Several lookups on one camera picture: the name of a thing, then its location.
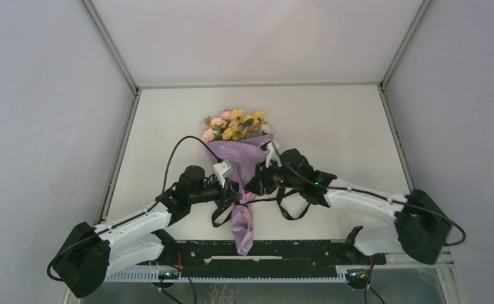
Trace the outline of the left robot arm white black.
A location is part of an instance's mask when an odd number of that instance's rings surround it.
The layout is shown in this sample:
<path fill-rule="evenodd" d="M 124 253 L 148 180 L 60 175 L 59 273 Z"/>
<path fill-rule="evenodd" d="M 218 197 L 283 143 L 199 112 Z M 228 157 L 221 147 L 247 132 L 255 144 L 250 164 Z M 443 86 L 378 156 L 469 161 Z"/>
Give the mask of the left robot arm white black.
<path fill-rule="evenodd" d="M 189 215 L 192 205 L 214 201 L 223 207 L 240 200 L 239 185 L 229 178 L 233 170 L 228 161 L 222 161 L 207 177 L 201 167 L 189 166 L 171 188 L 143 209 L 105 224 L 77 224 L 48 264 L 46 274 L 63 282 L 76 298 L 85 298 L 109 275 L 135 264 L 172 262 L 177 248 L 160 240 L 156 232 Z"/>

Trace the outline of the pink purple wrapping paper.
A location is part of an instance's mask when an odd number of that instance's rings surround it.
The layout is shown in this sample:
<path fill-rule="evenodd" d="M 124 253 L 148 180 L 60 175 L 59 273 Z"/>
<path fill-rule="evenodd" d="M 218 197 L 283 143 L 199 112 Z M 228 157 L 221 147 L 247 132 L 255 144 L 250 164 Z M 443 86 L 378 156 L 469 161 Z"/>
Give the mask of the pink purple wrapping paper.
<path fill-rule="evenodd" d="M 254 177 L 256 165 L 266 160 L 266 153 L 260 145 L 273 138 L 272 134 L 266 134 L 240 141 L 219 140 L 206 143 L 218 157 L 232 165 L 234 171 L 229 178 L 239 184 L 239 193 L 243 196 L 231 210 L 231 232 L 236 251 L 241 256 L 246 256 L 253 247 L 253 216 L 246 204 L 257 197 L 244 187 Z"/>

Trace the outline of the white pink rose stem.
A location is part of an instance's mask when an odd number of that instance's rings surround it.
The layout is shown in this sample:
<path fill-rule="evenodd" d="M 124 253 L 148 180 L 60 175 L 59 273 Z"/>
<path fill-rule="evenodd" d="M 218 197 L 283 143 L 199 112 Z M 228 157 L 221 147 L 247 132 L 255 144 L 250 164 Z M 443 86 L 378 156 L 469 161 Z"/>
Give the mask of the white pink rose stem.
<path fill-rule="evenodd" d="M 272 133 L 272 129 L 266 125 L 266 124 L 262 124 L 260 126 L 260 131 L 263 133 L 263 134 L 271 134 Z"/>

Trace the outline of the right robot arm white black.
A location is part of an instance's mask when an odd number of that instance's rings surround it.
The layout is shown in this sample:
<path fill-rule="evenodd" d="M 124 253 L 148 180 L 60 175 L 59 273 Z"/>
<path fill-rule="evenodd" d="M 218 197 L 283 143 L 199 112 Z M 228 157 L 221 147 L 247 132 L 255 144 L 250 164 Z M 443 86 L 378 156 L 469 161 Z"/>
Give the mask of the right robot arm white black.
<path fill-rule="evenodd" d="M 432 265 L 442 249 L 451 245 L 447 238 L 453 228 L 462 233 L 454 245 L 466 240 L 463 228 L 447 217 L 426 192 L 413 189 L 409 194 L 390 194 L 357 186 L 314 169 L 297 149 L 269 153 L 256 165 L 245 188 L 257 195 L 293 189 L 311 205 L 346 209 L 384 223 L 382 227 L 358 227 L 352 232 L 351 242 L 344 247 L 351 263 L 362 263 L 378 253 L 404 252 Z"/>

